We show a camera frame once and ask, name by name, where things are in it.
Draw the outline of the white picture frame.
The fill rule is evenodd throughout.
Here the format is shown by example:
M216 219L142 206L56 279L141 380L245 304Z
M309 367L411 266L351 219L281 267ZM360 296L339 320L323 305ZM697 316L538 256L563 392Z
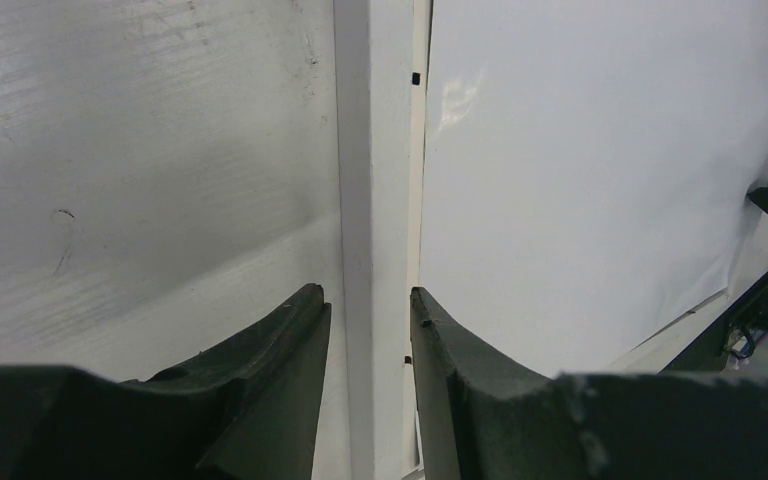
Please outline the white picture frame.
M351 473L356 479L403 477L414 2L334 5ZM767 181L768 170L752 187ZM665 367L768 268L768 220L746 196L745 201L757 221L739 249L727 287L600 370Z

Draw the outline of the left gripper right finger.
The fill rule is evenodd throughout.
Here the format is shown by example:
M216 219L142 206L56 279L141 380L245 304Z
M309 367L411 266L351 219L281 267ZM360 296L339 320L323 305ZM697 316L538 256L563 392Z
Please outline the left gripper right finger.
M429 479L768 479L768 379L545 377L410 295Z

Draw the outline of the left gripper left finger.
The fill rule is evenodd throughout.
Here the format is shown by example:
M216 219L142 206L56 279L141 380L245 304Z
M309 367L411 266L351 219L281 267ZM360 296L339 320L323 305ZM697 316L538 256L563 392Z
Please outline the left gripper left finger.
M308 479L330 327L311 283L145 381L0 365L0 479Z

